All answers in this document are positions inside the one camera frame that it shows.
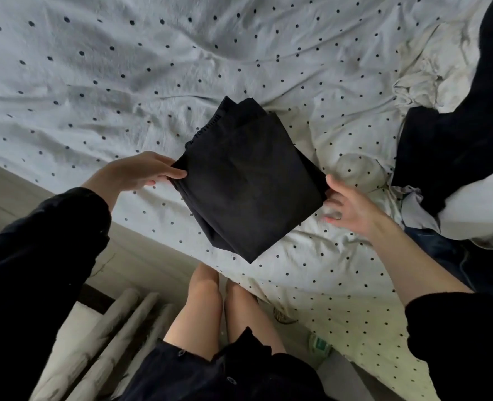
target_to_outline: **thigh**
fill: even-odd
[[[219,330],[223,299],[218,274],[203,265],[193,274],[187,303],[170,326],[163,341],[211,360],[219,351]]]
[[[230,280],[226,292],[224,309],[229,343],[235,342],[248,327],[261,343],[270,346],[272,354],[285,353],[282,339],[257,298]]]

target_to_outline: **floor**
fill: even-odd
[[[0,168],[0,230],[28,214],[39,202],[51,195],[49,191]],[[189,278],[198,263],[196,259],[114,222],[109,237],[111,241],[98,256],[87,284],[112,298],[117,298],[128,287],[135,287],[142,292],[157,291],[171,303],[185,302]],[[263,303],[263,308],[274,317],[274,324],[288,352],[317,369],[326,356],[310,351],[310,332],[300,324],[277,315],[269,304]],[[221,333],[224,344],[226,332],[222,329]],[[334,395],[340,401],[401,400],[378,380],[350,364],[337,352],[332,353],[322,369],[324,382],[335,384],[337,391]],[[352,388],[352,391],[342,391],[345,386]]]

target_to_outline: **denim fabric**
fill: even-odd
[[[453,241],[432,229],[406,227],[404,232],[470,289],[493,296],[493,250],[479,248],[470,241]]]

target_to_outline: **polka dot bed sheet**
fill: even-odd
[[[397,45],[473,1],[0,0],[0,166],[62,192],[116,158],[177,158],[223,96],[253,97],[400,222],[385,187]],[[382,263],[323,215],[251,265],[211,247],[168,185],[121,196],[113,219],[241,283],[405,399],[436,399]]]

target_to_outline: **white bedding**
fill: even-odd
[[[224,95],[254,97],[399,221],[383,189],[397,45],[473,1],[0,0],[0,166],[61,192],[116,157],[177,158]],[[404,398],[435,399],[383,265],[322,213],[252,265],[212,248],[170,186],[124,194],[113,219],[240,282]]]

